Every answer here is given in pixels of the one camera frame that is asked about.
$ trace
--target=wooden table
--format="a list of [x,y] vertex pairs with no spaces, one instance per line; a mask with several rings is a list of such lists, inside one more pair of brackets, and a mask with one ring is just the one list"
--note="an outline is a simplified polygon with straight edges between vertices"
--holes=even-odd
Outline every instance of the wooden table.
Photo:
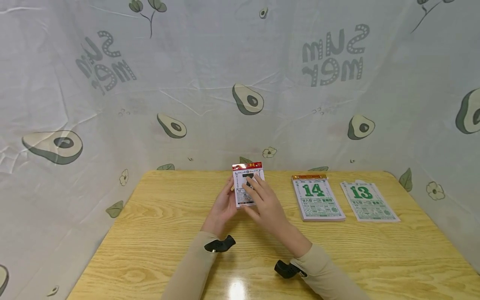
[[[160,299],[230,173],[147,172],[68,299]],[[290,176],[305,173],[266,171],[265,179],[289,220],[372,300],[480,299],[480,276],[392,175],[327,172],[347,220],[302,222]],[[357,222],[339,185],[357,179],[374,182],[402,222]],[[286,280],[274,271],[290,254],[243,211],[225,233],[237,244],[218,255],[203,299],[319,299],[299,276]]]

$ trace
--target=green number 14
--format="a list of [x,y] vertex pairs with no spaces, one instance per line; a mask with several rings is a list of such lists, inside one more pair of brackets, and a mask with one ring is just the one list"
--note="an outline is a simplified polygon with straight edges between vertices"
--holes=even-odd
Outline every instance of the green number 14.
[[360,193],[360,195],[359,195],[359,193],[357,192],[357,189],[354,186],[352,186],[350,189],[354,193],[355,199],[371,199],[371,198],[373,198],[372,194],[370,194],[369,190],[364,186],[359,186],[359,191],[362,192],[362,193]]
[[320,189],[320,185],[318,183],[313,185],[312,192],[310,192],[310,187],[308,184],[302,186],[305,189],[305,196],[306,197],[313,197],[313,194],[317,194],[318,197],[325,197],[324,192]]

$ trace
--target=hand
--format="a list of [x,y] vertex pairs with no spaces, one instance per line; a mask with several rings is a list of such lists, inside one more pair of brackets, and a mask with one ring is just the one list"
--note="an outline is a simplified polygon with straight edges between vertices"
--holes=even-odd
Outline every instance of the hand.
[[261,227],[278,238],[280,233],[284,232],[290,226],[290,222],[285,216],[282,205],[275,195],[275,192],[263,181],[260,176],[254,175],[255,180],[246,177],[248,183],[253,186],[254,190],[243,184],[242,187],[252,197],[258,208],[256,213],[249,206],[243,205],[245,212]]
[[226,185],[215,199],[201,231],[210,232],[220,237],[226,222],[237,213],[235,192],[231,191],[232,186],[233,176],[230,176]]
[[268,183],[255,175],[255,180],[247,177],[248,183],[242,187],[252,197],[258,208],[256,213],[249,206],[243,205],[245,212],[261,227],[270,232],[295,257],[304,256],[312,247],[312,243],[285,216],[282,205]]

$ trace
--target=white cloth backdrop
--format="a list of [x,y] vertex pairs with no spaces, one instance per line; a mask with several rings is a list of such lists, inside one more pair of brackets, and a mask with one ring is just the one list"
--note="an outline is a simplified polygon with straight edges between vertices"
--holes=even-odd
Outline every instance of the white cloth backdrop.
[[147,170],[240,157],[388,171],[480,270],[480,2],[419,2],[3,0],[0,300],[64,299]]

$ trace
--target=daily calendar pad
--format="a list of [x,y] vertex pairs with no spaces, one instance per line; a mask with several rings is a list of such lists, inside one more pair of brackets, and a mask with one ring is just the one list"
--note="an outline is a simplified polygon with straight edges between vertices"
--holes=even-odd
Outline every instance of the daily calendar pad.
[[360,222],[400,222],[374,183],[342,182],[340,186]]
[[246,163],[246,164],[235,164],[232,165],[233,170],[233,188],[235,189],[235,199],[236,206],[240,205],[252,206],[255,205],[253,199],[248,195],[248,193],[242,187],[242,184],[246,184],[249,188],[252,188],[247,182],[247,177],[252,178],[257,174],[261,179],[265,180],[264,168],[262,167],[262,162],[258,161],[255,163]]
[[327,179],[321,175],[294,175],[292,182],[304,221],[345,220]]

